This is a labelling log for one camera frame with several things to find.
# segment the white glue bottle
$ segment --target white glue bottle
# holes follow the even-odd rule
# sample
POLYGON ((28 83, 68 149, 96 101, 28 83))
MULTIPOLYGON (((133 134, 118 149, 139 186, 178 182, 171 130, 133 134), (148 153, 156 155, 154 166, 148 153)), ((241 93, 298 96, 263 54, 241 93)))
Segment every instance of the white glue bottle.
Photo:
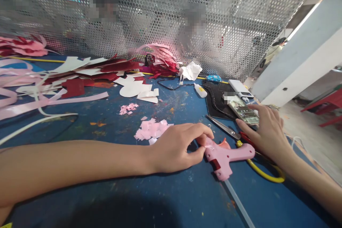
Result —
POLYGON ((198 93, 198 95, 200 96, 200 97, 202 97, 202 98, 204 98, 204 97, 207 97, 207 92, 203 89, 203 87, 201 87, 200 85, 198 85, 198 84, 196 84, 196 83, 194 83, 194 85, 195 85, 195 90, 196 90, 196 92, 198 93))

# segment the scissor blade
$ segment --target scissor blade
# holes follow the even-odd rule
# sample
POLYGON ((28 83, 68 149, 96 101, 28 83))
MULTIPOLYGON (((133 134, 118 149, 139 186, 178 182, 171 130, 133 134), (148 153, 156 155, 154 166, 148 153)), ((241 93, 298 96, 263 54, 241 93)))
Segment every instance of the scissor blade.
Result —
POLYGON ((241 135, 237 134, 234 130, 230 129, 229 127, 223 125, 220 121, 214 119, 213 117, 206 115, 208 119, 210 119, 212 122, 214 122, 218 127, 220 127, 223 131, 225 131, 227 134, 229 134, 231 137, 233 137, 236 140, 241 139, 241 135))

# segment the scissors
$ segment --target scissors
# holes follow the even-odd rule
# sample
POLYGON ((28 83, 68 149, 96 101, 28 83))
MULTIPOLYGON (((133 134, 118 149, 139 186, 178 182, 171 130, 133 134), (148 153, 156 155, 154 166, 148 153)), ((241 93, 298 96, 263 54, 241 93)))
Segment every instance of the scissors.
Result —
MULTIPOLYGON (((240 133, 236 133, 233 129, 225 126, 224 124, 222 124, 220 121, 214 119, 213 117, 206 115, 206 117, 208 119, 210 119, 215 125, 217 125, 219 128, 221 128, 224 132, 226 132, 228 135, 230 135, 231 137, 233 137, 236 140, 236 146, 238 148, 240 148, 243 143, 241 142, 241 139, 243 139, 244 141, 246 141, 247 143, 251 144, 254 148, 255 144, 249 139, 249 137, 244 133, 244 132, 240 132, 240 133)), ((271 181, 271 182, 275 182, 275 183, 282 183, 285 181, 285 175, 283 173, 283 171, 268 157, 264 156, 263 154, 255 151, 256 154, 258 154, 259 156, 263 157, 269 164, 271 164, 276 171, 279 174, 279 177, 273 177, 270 176, 266 173, 264 173, 260 168, 258 168, 254 162, 250 159, 247 159, 248 164, 251 166, 251 168, 257 172, 259 175, 261 175, 263 178, 271 181)))

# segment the yellow scissor handle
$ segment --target yellow scissor handle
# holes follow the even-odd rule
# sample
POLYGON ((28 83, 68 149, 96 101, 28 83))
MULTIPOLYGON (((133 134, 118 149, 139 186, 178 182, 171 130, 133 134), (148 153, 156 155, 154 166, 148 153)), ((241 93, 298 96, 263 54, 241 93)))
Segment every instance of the yellow scissor handle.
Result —
MULTIPOLYGON (((243 143, 242 143, 240 140, 238 140, 238 141, 236 142, 236 146, 237 146, 238 148, 240 148, 242 145, 243 145, 243 143)), ((283 171, 282 171, 279 167, 277 167, 277 166, 275 166, 275 165, 272 165, 272 166, 276 169, 276 171, 278 172, 278 174, 279 174, 279 177, 273 177, 273 176, 270 176, 270 175, 266 174, 265 172, 263 172, 263 171, 262 171, 260 168, 258 168, 258 167, 253 163, 253 161, 251 161, 250 159, 247 159, 247 162, 248 162, 248 164, 251 166, 251 168, 252 168, 255 172, 257 172, 259 175, 261 175, 263 178, 265 178, 265 179, 267 179, 267 180, 269 180, 269 181, 271 181, 271 182, 275 182, 275 183, 282 183, 282 182, 285 181, 285 174, 283 173, 283 171)))

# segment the blue table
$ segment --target blue table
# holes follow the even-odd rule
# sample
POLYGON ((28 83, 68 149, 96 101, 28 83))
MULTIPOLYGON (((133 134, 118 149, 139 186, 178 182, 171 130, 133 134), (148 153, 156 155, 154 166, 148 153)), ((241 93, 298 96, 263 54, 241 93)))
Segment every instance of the blue table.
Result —
MULTIPOLYGON (((35 64, 45 70, 58 66, 57 63, 35 64)), ((87 87, 85 96, 107 91, 109 98, 48 106, 44 110, 49 114, 77 112, 79 116, 36 125, 0 148, 75 139, 147 145, 148 141, 137 141, 133 137, 143 116, 157 121, 166 119, 168 123, 175 124, 211 124, 205 118, 205 100, 198 97, 193 87, 170 91, 159 86, 155 80, 148 80, 148 83, 153 84, 153 88, 159 88, 159 98, 163 102, 153 104, 121 97, 120 86, 109 89, 87 87), (137 103, 139 107, 131 115, 118 115, 120 106, 129 103, 137 103), (90 125, 90 122, 98 121, 106 125, 90 125)), ((165 81, 164 84, 177 86, 176 81, 165 81)), ((20 102, 31 101, 27 98, 20 102)), ((42 115, 38 111, 32 111, 0 121, 0 138, 40 118, 42 115)), ((221 122, 236 129, 232 121, 221 122)), ((226 137, 230 146, 235 147, 232 138, 214 125, 211 128, 217 143, 226 137)), ((193 143, 191 146, 190 150, 196 148, 193 143)), ((297 147, 295 151, 311 164, 297 147)), ((245 161, 233 162, 230 166, 233 174, 229 181, 255 227, 338 227, 331 216, 290 178, 283 184, 276 184, 260 177, 245 161)), ((244 227, 234 202, 212 171, 211 165, 203 160, 196 166, 173 174, 110 179, 72 186, 18 204, 8 221, 13 222, 14 228, 244 227)))

